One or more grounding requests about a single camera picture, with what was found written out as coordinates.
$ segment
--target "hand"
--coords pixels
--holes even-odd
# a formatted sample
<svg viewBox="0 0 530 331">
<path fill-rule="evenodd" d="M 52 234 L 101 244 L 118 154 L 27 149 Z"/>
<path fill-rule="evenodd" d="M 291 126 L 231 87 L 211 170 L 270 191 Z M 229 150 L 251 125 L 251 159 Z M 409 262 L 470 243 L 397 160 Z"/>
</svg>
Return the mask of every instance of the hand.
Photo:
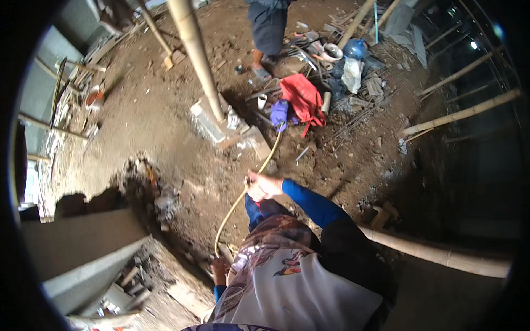
<svg viewBox="0 0 530 331">
<path fill-rule="evenodd" d="M 210 268 L 212 274 L 214 274 L 215 285 L 226 285 L 226 274 L 230 270 L 228 261 L 221 256 L 213 261 Z"/>
<path fill-rule="evenodd" d="M 253 171 L 249 171 L 248 176 L 251 184 L 247 193 L 255 202 L 272 199 L 275 195 L 284 193 L 281 189 L 283 179 L 258 175 Z"/>
</svg>

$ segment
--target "sandal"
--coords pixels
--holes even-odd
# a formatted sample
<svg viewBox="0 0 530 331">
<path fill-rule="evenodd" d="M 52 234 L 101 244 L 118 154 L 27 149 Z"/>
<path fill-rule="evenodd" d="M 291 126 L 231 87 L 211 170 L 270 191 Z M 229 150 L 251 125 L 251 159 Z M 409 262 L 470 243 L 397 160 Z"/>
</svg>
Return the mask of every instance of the sandal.
<svg viewBox="0 0 530 331">
<path fill-rule="evenodd" d="M 254 72 L 254 74 L 263 81 L 272 79 L 272 75 L 268 71 L 266 71 L 264 68 L 260 68 L 257 70 L 252 69 L 252 72 Z"/>
<path fill-rule="evenodd" d="M 278 63 L 278 57 L 272 56 L 272 55 L 265 55 L 263 59 L 261 59 L 262 63 L 275 66 Z"/>
</svg>

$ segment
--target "dirt floor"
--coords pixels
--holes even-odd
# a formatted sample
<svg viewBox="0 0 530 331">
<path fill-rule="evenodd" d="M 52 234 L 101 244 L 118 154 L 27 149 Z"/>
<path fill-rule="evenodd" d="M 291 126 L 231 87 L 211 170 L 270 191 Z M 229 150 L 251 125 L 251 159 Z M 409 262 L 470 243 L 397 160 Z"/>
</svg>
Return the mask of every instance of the dirt floor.
<svg viewBox="0 0 530 331">
<path fill-rule="evenodd" d="M 289 8 L 286 36 L 306 31 L 297 28 L 297 21 L 318 31 L 329 22 L 329 14 L 344 15 L 356 7 L 355 2 L 346 0 L 294 2 Z M 260 84 L 248 70 L 241 76 L 234 75 L 236 65 L 247 66 L 252 59 L 246 5 L 235 0 L 215 2 L 197 10 L 197 17 L 218 90 L 249 124 L 256 124 L 262 130 L 272 146 L 276 133 L 248 111 L 255 107 L 253 103 L 245 105 L 243 102 L 246 95 L 262 90 Z M 177 35 L 168 12 L 156 18 L 163 31 Z M 185 52 L 178 39 L 169 38 L 167 34 L 166 38 Z M 397 53 L 393 59 L 378 47 L 372 49 L 375 56 L 388 65 L 395 64 L 395 58 L 402 56 Z M 196 133 L 189 109 L 203 95 L 197 75 L 189 58 L 166 70 L 161 53 L 160 45 L 148 31 L 125 39 L 103 58 L 100 63 L 108 65 L 108 70 L 98 74 L 93 84 L 105 85 L 105 104 L 90 115 L 84 109 L 74 109 L 70 123 L 71 130 L 81 130 L 88 117 L 87 127 L 99 123 L 101 129 L 86 146 L 76 140 L 66 140 L 55 160 L 45 203 L 53 214 L 55 202 L 64 194 L 83 192 L 88 198 L 99 194 L 114 174 L 123 169 L 129 157 L 143 153 L 158 167 L 165 180 L 180 190 L 182 208 L 171 231 L 185 243 L 197 262 L 205 262 L 213 256 L 214 238 L 221 220 L 244 188 L 244 175 L 261 163 L 252 148 L 233 146 L 219 151 L 210 140 Z M 435 238 L 436 210 L 419 210 L 417 206 L 426 193 L 436 190 L 433 178 L 436 178 L 438 163 L 431 162 L 427 155 L 428 161 L 424 161 L 423 172 L 419 173 L 411 162 L 418 161 L 421 144 L 433 146 L 431 140 L 439 140 L 434 138 L 435 134 L 425 135 L 409 143 L 408 154 L 404 155 L 399 150 L 396 133 L 405 117 L 416 122 L 429 120 L 445 114 L 446 108 L 443 93 L 434 93 L 421 103 L 414 95 L 415 89 L 436 82 L 438 78 L 432 74 L 435 68 L 431 69 L 434 78 L 429 78 L 428 71 L 408 54 L 414 59 L 411 72 L 398 72 L 395 66 L 388 71 L 394 75 L 388 78 L 388 88 L 404 79 L 406 84 L 392 97 L 390 104 L 361 123 L 337 150 L 337 142 L 328 139 L 354 116 L 351 112 L 332 112 L 326 127 L 312 127 L 305 138 L 301 137 L 303 127 L 289 127 L 274 156 L 279 168 L 276 175 L 291 177 L 331 198 L 355 221 L 370 219 L 368 212 L 361 214 L 360 205 L 390 200 L 403 219 L 390 227 L 419 237 Z M 302 67 L 303 63 L 296 59 L 284 59 L 274 74 L 283 77 Z M 249 84 L 249 79 L 253 80 L 253 85 Z M 295 162 L 310 142 L 314 142 L 317 149 Z M 433 154 L 432 148 L 427 151 Z M 281 198 L 280 202 L 318 232 L 289 198 Z M 221 240 L 237 247 L 247 234 L 248 218 L 240 206 Z"/>
</svg>

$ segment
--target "purple cloth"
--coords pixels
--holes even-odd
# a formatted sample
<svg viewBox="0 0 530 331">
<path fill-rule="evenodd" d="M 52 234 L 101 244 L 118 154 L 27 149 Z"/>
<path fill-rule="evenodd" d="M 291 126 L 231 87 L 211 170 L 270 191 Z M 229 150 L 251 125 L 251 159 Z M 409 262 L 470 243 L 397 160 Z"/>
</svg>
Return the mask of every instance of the purple cloth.
<svg viewBox="0 0 530 331">
<path fill-rule="evenodd" d="M 288 117 L 294 122 L 294 124 L 298 124 L 298 117 L 296 117 L 296 115 L 288 115 L 289 102 L 287 100 L 278 100 L 274 105 L 272 105 L 271 110 L 272 112 L 270 113 L 270 121 L 276 127 L 276 131 L 282 132 L 285 130 L 287 127 Z"/>
</svg>

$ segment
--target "sack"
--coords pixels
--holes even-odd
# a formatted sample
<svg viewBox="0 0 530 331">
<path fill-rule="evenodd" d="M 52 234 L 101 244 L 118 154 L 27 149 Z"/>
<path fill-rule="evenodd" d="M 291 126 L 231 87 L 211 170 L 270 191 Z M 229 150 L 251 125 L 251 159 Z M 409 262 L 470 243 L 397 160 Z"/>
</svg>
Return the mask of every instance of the sack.
<svg viewBox="0 0 530 331">
<path fill-rule="evenodd" d="M 326 125 L 326 118 L 320 110 L 322 106 L 320 93 L 304 75 L 296 74 L 285 77 L 281 80 L 280 87 L 284 94 L 282 99 L 289 101 L 302 122 L 307 122 L 302 137 L 307 134 L 309 126 L 323 127 Z"/>
</svg>

